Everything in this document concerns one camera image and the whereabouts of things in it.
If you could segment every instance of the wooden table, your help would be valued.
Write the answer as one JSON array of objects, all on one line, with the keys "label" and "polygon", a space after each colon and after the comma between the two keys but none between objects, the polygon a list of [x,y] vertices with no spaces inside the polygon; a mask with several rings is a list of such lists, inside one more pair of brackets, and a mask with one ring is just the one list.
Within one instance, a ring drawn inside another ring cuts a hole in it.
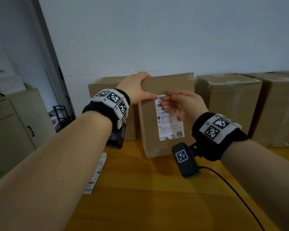
[{"label": "wooden table", "polygon": [[[271,148],[289,160],[289,148]],[[141,140],[126,140],[108,157],[91,195],[83,195],[71,230],[261,230],[235,193],[206,169],[181,176],[172,155],[147,159]],[[196,158],[220,173],[242,196],[266,231],[278,230],[220,161]]]}]

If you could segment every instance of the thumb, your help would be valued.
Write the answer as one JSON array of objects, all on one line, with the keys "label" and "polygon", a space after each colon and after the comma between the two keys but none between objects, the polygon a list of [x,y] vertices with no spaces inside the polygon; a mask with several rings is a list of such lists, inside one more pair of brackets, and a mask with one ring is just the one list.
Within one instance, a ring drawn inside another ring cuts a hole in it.
[{"label": "thumb", "polygon": [[150,92],[143,92],[142,94],[142,98],[143,100],[155,100],[158,96],[155,95],[154,93],[150,93]]},{"label": "thumb", "polygon": [[171,99],[179,104],[183,104],[186,100],[186,96],[184,95],[172,95]]}]

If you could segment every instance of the label sticker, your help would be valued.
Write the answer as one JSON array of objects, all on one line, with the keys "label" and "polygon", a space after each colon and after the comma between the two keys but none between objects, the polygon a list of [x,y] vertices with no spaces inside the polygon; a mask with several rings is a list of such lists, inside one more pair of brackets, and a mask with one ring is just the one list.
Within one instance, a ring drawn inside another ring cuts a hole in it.
[{"label": "label sticker", "polygon": [[160,141],[184,137],[183,121],[174,113],[167,112],[162,107],[161,98],[165,95],[159,95],[155,100],[156,117],[158,122],[158,133]]},{"label": "label sticker", "polygon": [[102,153],[99,164],[96,166],[95,172],[93,174],[93,176],[91,177],[91,180],[88,183],[88,186],[84,192],[84,194],[91,194],[93,187],[95,186],[95,183],[97,181],[97,179],[99,178],[99,175],[102,171],[102,168],[104,166],[104,163],[107,159],[107,153]]}]

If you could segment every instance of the qr code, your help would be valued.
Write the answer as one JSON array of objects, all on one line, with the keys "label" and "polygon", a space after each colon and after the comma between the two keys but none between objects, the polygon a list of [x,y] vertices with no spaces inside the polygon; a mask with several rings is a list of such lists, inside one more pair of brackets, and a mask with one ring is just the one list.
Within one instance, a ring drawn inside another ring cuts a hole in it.
[{"label": "qr code", "polygon": [[177,132],[177,138],[178,138],[178,137],[183,137],[182,131],[178,131],[178,132]]}]

